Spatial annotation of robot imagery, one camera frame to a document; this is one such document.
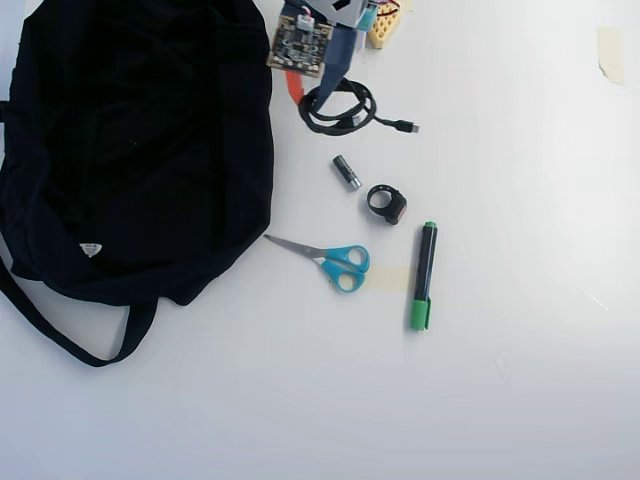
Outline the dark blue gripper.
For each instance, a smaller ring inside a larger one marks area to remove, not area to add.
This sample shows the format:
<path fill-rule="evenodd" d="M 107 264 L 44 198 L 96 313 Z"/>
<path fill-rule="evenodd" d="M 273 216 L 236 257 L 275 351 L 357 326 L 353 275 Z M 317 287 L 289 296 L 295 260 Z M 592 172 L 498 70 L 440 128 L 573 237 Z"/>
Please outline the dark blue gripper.
<path fill-rule="evenodd" d="M 359 31 L 336 25 L 325 55 L 325 69 L 318 87 L 311 92 L 312 108 L 321 108 L 330 95 L 338 88 L 350 69 L 353 54 L 358 41 Z M 296 105 L 305 97 L 303 76 L 294 71 L 285 71 L 289 96 Z"/>

